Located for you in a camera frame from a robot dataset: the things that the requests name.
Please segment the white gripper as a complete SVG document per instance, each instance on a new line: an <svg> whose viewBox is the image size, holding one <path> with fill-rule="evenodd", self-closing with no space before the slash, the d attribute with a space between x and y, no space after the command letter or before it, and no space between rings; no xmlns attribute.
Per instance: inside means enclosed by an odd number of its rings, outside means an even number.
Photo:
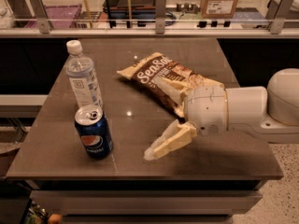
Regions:
<svg viewBox="0 0 299 224"><path fill-rule="evenodd" d="M146 161L158 160L187 146L197 136L197 130L201 135L226 131L227 101L226 91L222 86L198 87L199 77L189 77L182 81L156 77L154 82L178 106L183 106L184 103L187 122L180 123L177 119L173 121L145 150Z"/></svg>

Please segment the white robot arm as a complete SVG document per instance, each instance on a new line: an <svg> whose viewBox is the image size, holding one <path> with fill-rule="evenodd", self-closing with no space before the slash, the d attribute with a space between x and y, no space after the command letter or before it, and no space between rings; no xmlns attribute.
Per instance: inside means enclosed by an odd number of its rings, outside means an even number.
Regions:
<svg viewBox="0 0 299 224"><path fill-rule="evenodd" d="M159 88L183 104L183 123L175 120L144 152L157 160L187 146L197 135L241 131L269 143L299 141L299 69L276 72L264 87L225 88L212 84L187 92L183 98L161 78Z"/></svg>

